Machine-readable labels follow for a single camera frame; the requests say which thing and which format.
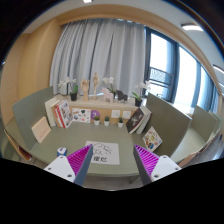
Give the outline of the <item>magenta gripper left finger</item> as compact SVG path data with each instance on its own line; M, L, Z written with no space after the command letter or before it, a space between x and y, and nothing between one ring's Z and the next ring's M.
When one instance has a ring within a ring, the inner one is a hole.
M93 145L87 145L69 156L58 156L46 168L56 176L82 186L93 155Z

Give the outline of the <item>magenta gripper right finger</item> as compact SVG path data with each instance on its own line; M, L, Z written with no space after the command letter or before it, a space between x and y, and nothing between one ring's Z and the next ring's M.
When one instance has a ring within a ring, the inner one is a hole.
M180 167L167 155L158 156L139 145L134 145L133 155L143 185L180 170Z

